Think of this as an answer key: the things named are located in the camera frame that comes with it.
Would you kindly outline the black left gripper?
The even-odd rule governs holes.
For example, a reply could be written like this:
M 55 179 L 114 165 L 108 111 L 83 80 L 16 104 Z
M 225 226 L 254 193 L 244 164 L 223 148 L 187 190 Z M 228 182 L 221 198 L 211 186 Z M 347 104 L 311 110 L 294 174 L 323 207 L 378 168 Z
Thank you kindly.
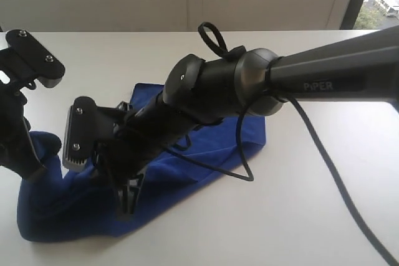
M 1 81 L 1 166 L 20 173 L 27 181 L 36 181 L 46 168 L 36 155 L 29 135 L 30 124 L 24 117 L 26 97 L 21 89 L 34 89 L 34 80 L 25 63 L 13 50 L 1 51 L 1 71 L 10 79 Z

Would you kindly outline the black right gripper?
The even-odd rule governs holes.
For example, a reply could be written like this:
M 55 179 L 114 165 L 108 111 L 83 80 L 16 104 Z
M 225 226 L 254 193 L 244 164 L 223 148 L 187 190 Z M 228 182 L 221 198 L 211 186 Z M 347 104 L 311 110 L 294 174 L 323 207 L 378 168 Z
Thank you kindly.
M 111 135 L 95 142 L 93 163 L 117 189 L 118 220 L 133 217 L 147 165 L 197 126 L 194 118 L 157 94 L 143 108 L 123 112 Z

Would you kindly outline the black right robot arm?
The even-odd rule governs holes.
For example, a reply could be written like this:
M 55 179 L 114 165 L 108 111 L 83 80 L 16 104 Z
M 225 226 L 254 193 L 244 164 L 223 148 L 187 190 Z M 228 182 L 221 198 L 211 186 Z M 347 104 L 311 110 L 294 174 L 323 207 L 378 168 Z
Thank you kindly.
M 398 28 L 391 27 L 298 54 L 228 49 L 218 28 L 198 26 L 217 56 L 183 57 L 139 110 L 112 110 L 110 132 L 95 142 L 93 162 L 112 182 L 124 216 L 135 212 L 147 166 L 193 130 L 236 116 L 275 114 L 285 102 L 366 101 L 398 106 Z

